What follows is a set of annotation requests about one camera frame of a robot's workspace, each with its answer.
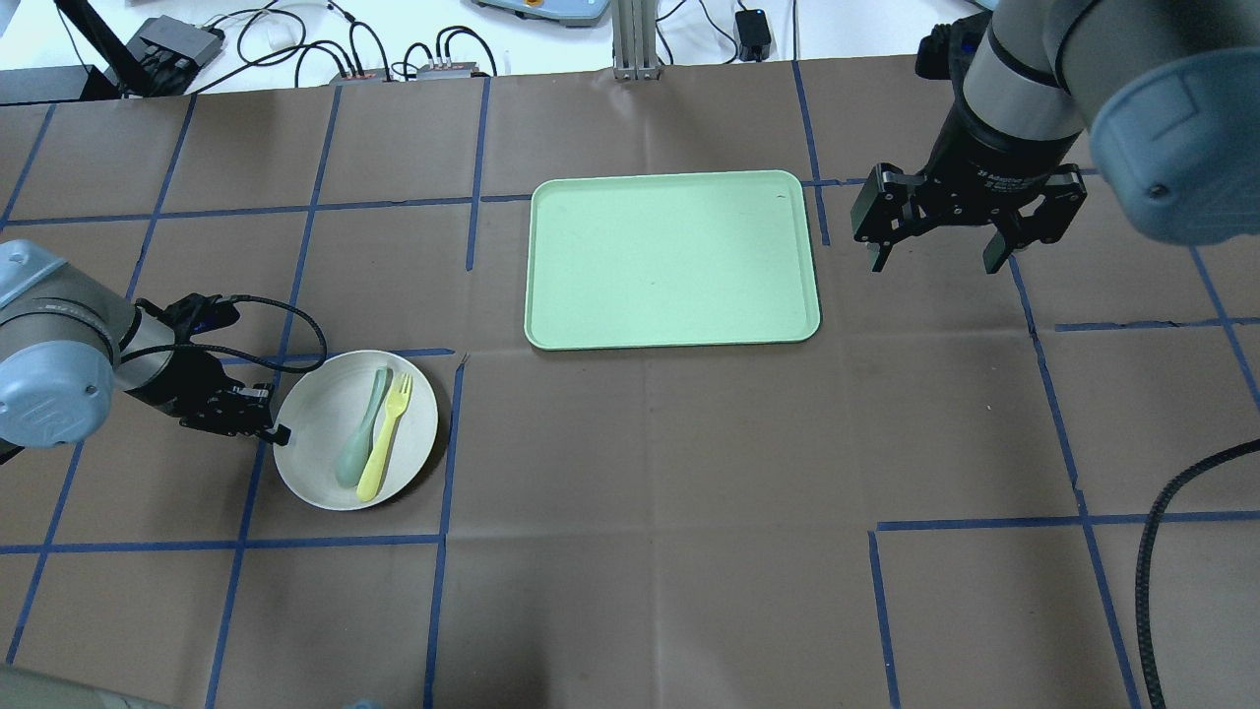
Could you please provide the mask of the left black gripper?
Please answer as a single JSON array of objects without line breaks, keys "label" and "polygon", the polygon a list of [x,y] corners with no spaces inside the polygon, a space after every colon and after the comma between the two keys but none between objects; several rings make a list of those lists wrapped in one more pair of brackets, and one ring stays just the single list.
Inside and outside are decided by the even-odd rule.
[{"label": "left black gripper", "polygon": [[234,380],[220,360],[202,351],[144,354],[129,361],[129,395],[189,429],[246,434],[289,445],[291,429],[272,421],[270,383]]}]

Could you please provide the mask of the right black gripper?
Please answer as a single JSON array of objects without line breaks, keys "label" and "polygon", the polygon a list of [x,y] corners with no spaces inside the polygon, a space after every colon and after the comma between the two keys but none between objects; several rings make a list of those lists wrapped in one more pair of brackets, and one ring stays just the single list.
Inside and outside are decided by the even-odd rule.
[{"label": "right black gripper", "polygon": [[944,225],[1000,229],[984,247],[987,275],[1028,241],[1056,242],[1087,198],[1080,167],[1065,162],[1071,141],[1000,133],[955,99],[924,167],[878,162],[856,196],[850,228],[869,246],[869,269],[883,271],[897,242]]}]

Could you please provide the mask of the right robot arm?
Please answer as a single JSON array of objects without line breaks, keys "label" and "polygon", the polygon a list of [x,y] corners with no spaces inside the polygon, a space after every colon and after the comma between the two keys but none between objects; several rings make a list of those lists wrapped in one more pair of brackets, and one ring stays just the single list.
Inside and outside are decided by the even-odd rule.
[{"label": "right robot arm", "polygon": [[1257,35],[1255,1],[999,1],[932,28],[914,71],[953,103],[926,165],[877,164],[850,207],[869,269],[940,227],[993,227],[989,275],[1052,246],[1087,196],[1080,136],[1143,235],[1255,235]]}]

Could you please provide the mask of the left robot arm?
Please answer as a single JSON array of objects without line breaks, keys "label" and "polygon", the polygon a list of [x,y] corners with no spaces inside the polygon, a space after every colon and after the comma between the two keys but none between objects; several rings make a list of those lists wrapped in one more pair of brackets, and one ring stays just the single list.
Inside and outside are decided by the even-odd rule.
[{"label": "left robot arm", "polygon": [[166,309],[129,301],[30,239],[1,248],[3,458],[89,438],[113,392],[189,429],[287,445],[273,387],[229,377],[223,349],[197,343],[238,322],[242,296],[189,293]]}]

